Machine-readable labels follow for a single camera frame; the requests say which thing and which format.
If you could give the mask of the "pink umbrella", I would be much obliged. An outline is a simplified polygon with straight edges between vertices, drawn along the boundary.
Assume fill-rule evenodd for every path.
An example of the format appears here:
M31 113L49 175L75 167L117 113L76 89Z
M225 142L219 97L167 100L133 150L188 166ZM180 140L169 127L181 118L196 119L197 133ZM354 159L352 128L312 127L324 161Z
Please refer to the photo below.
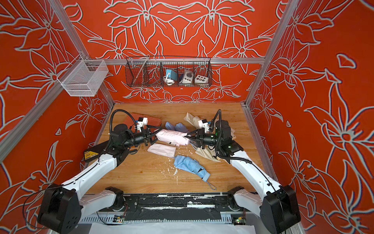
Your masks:
M158 140L175 146L186 146L190 140L186 138L187 133L163 129L156 134Z

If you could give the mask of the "blue umbrella sleeve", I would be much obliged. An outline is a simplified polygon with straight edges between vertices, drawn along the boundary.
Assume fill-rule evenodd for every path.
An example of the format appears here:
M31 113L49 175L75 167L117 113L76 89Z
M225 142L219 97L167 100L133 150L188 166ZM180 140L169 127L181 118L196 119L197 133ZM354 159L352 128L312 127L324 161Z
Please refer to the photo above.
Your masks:
M171 124L170 122L166 122L165 128L167 130L171 130L171 131L175 131L176 130L175 126L173 124Z

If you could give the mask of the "beige umbrella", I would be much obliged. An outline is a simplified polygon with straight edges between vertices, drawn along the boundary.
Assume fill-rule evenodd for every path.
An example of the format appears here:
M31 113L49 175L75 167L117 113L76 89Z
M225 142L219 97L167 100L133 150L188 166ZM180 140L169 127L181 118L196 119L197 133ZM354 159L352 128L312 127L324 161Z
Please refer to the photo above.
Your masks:
M201 119L198 116L193 116L190 113L186 113L186 116L184 117L184 121L188 122L192 126L194 126L196 129L199 129L199 121Z

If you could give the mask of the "blue umbrella back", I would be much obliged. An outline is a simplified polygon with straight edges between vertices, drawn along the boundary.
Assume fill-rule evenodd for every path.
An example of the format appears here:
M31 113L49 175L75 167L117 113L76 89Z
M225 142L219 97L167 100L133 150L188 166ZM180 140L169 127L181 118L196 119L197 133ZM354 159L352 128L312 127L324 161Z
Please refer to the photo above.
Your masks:
M182 123L176 124L175 130L177 132L181 132L181 133L188 133L189 132L189 129Z

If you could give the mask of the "blue umbrella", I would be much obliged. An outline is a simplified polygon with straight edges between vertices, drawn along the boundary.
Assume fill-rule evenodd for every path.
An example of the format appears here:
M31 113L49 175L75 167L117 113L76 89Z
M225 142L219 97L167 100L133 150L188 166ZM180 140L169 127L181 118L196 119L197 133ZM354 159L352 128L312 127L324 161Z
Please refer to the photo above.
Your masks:
M208 181L210 173L198 161L190 157L177 155L174 158L174 166L179 170L197 175L211 190L217 190L217 187Z
M181 132L181 133L188 133L189 132L189 129L182 123L176 124L175 130L177 132Z

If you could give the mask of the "blue umbrella front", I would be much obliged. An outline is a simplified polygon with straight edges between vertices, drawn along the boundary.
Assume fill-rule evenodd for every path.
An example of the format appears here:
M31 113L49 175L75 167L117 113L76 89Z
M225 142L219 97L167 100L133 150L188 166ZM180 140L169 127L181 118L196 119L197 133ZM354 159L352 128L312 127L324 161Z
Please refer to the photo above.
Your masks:
M217 190L217 187L208 181L210 173L198 161L190 157L177 155L174 158L174 166L179 170L197 175L211 190Z

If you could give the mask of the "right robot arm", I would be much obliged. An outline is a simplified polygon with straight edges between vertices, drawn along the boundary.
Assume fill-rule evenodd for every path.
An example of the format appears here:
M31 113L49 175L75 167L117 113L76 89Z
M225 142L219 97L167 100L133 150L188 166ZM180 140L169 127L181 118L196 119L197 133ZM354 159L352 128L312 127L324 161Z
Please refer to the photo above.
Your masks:
M228 121L218 110L211 122L202 120L199 129L185 136L198 148L212 147L215 156L236 168L252 185L256 194L246 189L233 189L234 203L257 215L271 234L285 234L301 221L296 192L267 175L247 155L231 135Z

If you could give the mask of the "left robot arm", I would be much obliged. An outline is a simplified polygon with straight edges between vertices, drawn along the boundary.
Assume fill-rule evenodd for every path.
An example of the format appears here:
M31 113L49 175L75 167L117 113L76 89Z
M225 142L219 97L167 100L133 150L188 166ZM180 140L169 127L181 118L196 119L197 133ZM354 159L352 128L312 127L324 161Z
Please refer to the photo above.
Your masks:
M107 173L118 167L129 154L137 153L141 144L153 145L161 127L151 126L145 118L133 120L135 130L125 124L110 126L110 138L97 160L63 182L45 189L37 222L59 234L70 233L85 217L104 208L120 211L125 207L123 191L113 186L86 196L88 190Z

